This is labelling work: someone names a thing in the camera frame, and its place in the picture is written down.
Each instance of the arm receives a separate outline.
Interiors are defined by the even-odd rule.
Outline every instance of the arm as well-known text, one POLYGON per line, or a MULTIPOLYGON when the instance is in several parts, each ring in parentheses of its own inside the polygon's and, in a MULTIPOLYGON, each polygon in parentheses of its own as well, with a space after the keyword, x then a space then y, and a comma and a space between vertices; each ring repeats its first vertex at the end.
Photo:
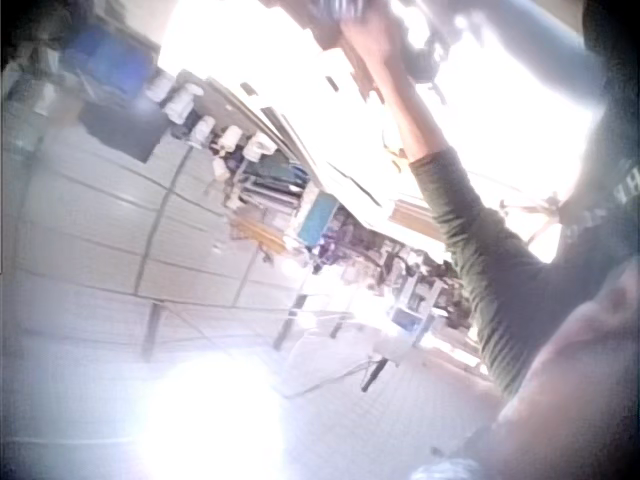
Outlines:
POLYGON ((386 2, 375 1, 364 19, 342 28, 392 112, 425 200, 447 245, 455 249, 484 206, 402 64, 397 21, 386 2))
POLYGON ((489 371, 504 391, 512 392, 538 346, 538 337, 529 334, 538 309, 522 297, 540 293, 535 283, 540 261, 497 212, 482 204, 456 152, 396 60, 393 18, 382 2, 371 7, 367 18, 343 24, 343 31, 398 124, 411 169, 469 293, 489 371))

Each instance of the metal leg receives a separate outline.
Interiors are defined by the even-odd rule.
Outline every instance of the metal leg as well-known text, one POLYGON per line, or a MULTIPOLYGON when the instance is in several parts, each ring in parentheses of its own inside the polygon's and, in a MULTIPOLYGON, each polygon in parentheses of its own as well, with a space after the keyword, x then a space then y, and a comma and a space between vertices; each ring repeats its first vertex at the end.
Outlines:
POLYGON ((160 328, 163 311, 164 307, 162 305, 158 303, 151 304, 149 321, 147 322, 147 332, 142 342, 142 358, 147 362, 151 360, 153 350, 156 346, 156 338, 158 337, 158 329, 160 328))
POLYGON ((289 310, 287 318, 284 322, 282 322, 280 331, 278 332, 276 339, 273 341, 273 348, 275 350, 280 350, 282 348, 282 344, 293 329, 293 324, 295 323, 296 317, 298 316, 298 310, 300 310, 304 306, 304 303, 307 301, 308 297, 309 295, 304 294, 298 295, 296 297, 296 301, 293 302, 293 306, 291 307, 291 310, 289 310))
POLYGON ((367 391, 369 390, 369 387, 373 385, 373 382, 375 382, 376 379, 380 376, 380 374, 382 373, 382 370, 384 370, 384 367, 387 366, 387 363, 389 363, 388 358, 382 358, 381 360, 378 361, 378 363, 376 363, 376 366, 371 372, 371 375, 369 376, 367 381, 364 382, 364 385, 362 385, 361 390, 363 393, 367 393, 367 391))
POLYGON ((444 287, 444 283, 441 280, 436 279, 429 292, 429 296, 424 300, 424 302, 428 305, 429 309, 427 310, 427 314, 420 322, 420 326, 416 330, 416 336, 413 339, 412 345, 415 347, 420 344, 420 341, 424 337, 424 334, 427 332, 427 329, 431 326, 431 322, 429 321, 431 317, 431 309, 436 304, 436 300, 438 299, 438 295, 442 291, 442 287, 444 287))
POLYGON ((340 330, 342 330, 342 326, 344 325, 344 322, 347 320, 347 318, 348 318, 347 315, 342 315, 338 319, 336 324, 333 326, 333 329, 331 330, 331 333, 329 334, 330 338, 335 339, 338 336, 338 333, 340 332, 340 330))

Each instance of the ceiling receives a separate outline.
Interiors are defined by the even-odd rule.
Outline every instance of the ceiling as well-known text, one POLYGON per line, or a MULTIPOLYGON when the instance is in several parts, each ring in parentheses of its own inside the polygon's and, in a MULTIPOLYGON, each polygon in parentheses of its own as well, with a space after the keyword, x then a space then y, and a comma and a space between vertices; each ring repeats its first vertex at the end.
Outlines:
MULTIPOLYGON (((553 12, 564 25, 526 0, 502 4, 498 13, 485 10, 484 16, 470 8, 478 7, 475 0, 458 13, 445 0, 400 12, 410 35, 423 34, 428 18, 455 36, 437 77, 447 104, 428 88, 418 91, 488 206, 501 200, 530 204, 552 192, 566 198, 597 116, 592 100, 601 76, 578 34, 566 28, 578 25, 570 20, 577 12, 574 2, 553 12), (527 42, 513 41, 500 22, 530 32, 544 61, 531 55, 527 42)), ((291 126, 290 140, 318 183, 363 224, 414 245, 424 240, 389 221, 399 197, 421 202, 411 175, 398 174, 382 148, 383 134, 397 137, 393 122, 375 101, 365 102, 371 88, 366 68, 335 27, 314 20, 306 0, 182 0, 162 38, 161 68, 213 77, 255 112, 273 107, 291 126), (342 50, 329 48, 335 45, 342 50), (249 100, 242 82, 258 96, 249 100)), ((509 221, 526 237, 544 219, 509 221)), ((546 249, 552 257, 553 247, 546 249)))

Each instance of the sleeve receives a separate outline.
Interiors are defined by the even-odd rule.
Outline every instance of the sleeve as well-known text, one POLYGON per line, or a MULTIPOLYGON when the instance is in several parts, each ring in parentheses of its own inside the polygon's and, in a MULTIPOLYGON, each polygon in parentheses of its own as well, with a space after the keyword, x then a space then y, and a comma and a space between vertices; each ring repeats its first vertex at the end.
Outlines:
POLYGON ((483 205, 455 150, 430 155, 411 169, 469 296, 483 359, 496 383, 511 392, 538 346, 530 335, 533 293, 544 288, 539 280, 545 264, 483 205))

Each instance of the hand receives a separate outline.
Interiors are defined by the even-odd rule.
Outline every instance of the hand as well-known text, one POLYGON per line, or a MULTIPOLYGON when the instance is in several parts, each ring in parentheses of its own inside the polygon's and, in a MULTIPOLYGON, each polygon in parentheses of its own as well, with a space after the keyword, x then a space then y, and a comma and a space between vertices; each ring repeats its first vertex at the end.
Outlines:
POLYGON ((384 63, 400 55, 400 27, 389 10, 388 0, 370 0, 364 17, 343 21, 340 26, 345 38, 367 63, 384 63))

